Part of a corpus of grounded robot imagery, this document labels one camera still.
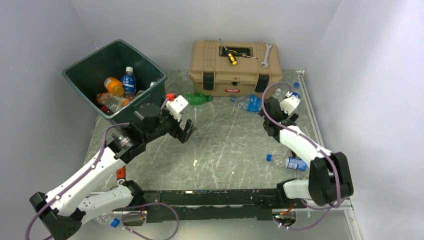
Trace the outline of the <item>clear bottle white cap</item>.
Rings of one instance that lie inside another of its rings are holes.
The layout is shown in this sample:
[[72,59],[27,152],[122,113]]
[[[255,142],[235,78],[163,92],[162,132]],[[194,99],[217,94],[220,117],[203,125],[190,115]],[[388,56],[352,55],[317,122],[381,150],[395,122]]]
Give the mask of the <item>clear bottle white cap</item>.
[[272,93],[272,97],[281,102],[285,99],[286,95],[280,88],[276,88]]

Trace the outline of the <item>crushed blue label bottle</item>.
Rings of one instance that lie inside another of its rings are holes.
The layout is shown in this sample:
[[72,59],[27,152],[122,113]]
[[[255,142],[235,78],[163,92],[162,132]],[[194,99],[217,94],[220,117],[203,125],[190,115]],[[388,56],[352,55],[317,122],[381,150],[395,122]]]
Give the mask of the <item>crushed blue label bottle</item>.
[[230,101],[247,112],[258,113],[262,109],[262,100],[253,94],[240,97],[231,96]]

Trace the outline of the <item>crushed Pepsi bottle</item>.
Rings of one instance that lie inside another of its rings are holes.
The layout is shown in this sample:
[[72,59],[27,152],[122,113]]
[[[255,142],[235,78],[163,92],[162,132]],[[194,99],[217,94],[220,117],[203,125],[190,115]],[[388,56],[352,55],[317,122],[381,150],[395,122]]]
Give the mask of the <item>crushed Pepsi bottle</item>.
[[274,162],[278,166],[283,166],[287,169],[305,172],[307,170],[307,164],[298,157],[282,157],[278,155],[267,154],[266,161]]

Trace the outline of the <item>blue label water bottle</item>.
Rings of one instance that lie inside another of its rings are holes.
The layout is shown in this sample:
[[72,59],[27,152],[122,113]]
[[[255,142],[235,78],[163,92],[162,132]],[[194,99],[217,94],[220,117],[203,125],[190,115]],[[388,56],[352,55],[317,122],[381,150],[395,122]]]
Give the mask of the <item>blue label water bottle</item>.
[[125,74],[121,77],[121,83],[126,97],[133,97],[136,94],[137,80],[134,76],[134,69],[131,66],[125,68]]

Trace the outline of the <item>clear bottle orange label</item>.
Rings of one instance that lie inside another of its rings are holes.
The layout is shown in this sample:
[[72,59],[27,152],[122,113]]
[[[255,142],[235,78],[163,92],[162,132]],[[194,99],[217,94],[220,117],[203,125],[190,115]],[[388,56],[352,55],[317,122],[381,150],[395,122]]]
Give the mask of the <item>clear bottle orange label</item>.
[[122,108],[131,102],[129,99],[112,94],[110,92],[98,94],[96,100],[100,105],[106,106],[113,113],[119,112]]

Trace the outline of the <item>orange juice bottle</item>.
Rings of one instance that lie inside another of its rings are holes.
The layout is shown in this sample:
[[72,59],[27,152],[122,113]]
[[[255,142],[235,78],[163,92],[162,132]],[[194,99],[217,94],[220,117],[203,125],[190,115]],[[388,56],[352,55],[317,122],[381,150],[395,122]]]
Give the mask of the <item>orange juice bottle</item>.
[[117,96],[122,96],[125,92],[122,82],[115,77],[106,78],[103,85],[109,93]]

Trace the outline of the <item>dark green plastic bin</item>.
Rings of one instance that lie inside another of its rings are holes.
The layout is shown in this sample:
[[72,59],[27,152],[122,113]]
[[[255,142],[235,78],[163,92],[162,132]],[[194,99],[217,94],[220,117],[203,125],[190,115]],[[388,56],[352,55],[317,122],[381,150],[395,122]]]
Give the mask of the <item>dark green plastic bin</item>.
[[69,84],[107,121],[131,120],[144,103],[161,105],[167,74],[127,42],[118,39],[63,70]]

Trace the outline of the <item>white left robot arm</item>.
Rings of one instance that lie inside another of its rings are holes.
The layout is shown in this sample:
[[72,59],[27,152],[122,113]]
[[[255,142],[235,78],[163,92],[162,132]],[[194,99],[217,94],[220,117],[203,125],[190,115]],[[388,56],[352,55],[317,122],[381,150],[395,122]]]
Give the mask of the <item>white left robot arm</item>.
[[187,106],[181,96],[166,99],[161,106],[142,104],[130,122],[115,124],[112,136],[103,136],[97,155],[80,170],[53,190],[37,192],[30,198],[36,211],[34,219],[42,221],[51,238],[66,240],[103,213],[119,208],[139,209],[145,201],[144,191],[132,180],[93,197],[89,194],[100,181],[143,153],[148,143],[164,135],[185,143],[195,131],[191,120],[180,127]]

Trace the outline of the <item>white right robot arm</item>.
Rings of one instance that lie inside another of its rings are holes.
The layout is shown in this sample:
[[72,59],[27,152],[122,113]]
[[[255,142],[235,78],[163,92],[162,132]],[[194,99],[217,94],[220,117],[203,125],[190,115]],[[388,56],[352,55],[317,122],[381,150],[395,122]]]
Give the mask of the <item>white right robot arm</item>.
[[296,153],[309,168],[306,180],[289,179],[276,185],[276,203],[289,207],[295,199],[312,200],[318,206],[339,205],[354,194],[347,156],[332,152],[313,141],[296,125],[297,115],[288,115],[277,99],[261,101],[259,116],[268,136]]

